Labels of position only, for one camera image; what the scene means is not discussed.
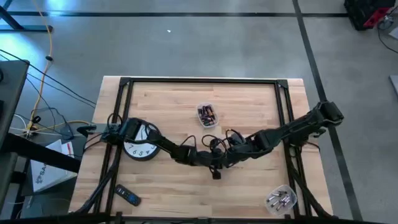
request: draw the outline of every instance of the clock face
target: clock face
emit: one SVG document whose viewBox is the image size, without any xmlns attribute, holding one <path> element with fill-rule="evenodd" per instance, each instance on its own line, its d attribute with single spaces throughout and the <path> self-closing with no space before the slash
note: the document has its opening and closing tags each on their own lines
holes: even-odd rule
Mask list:
<svg viewBox="0 0 398 224">
<path fill-rule="evenodd" d="M 136 141 L 147 139 L 147 132 L 145 131 L 145 128 L 146 127 L 144 125 L 141 125 L 141 127 L 138 130 L 137 136 L 135 138 Z M 134 144 L 129 142 L 124 143 L 124 151 L 127 153 L 127 155 L 130 158 L 135 159 L 137 161 L 148 161 L 149 159 L 155 157 L 156 154 L 159 152 L 159 150 L 160 149 L 157 146 L 154 146 L 150 143 L 145 143 L 145 144 Z"/>
</svg>

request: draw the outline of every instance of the black remote control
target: black remote control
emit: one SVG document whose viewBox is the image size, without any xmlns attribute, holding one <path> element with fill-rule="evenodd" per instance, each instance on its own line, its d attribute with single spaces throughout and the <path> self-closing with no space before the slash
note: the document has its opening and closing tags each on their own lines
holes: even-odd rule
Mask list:
<svg viewBox="0 0 398 224">
<path fill-rule="evenodd" d="M 116 194 L 120 197 L 124 198 L 133 206 L 138 206 L 141 203 L 141 198 L 138 197 L 136 194 L 132 193 L 129 189 L 125 188 L 124 186 L 118 184 L 114 190 Z"/>
</svg>

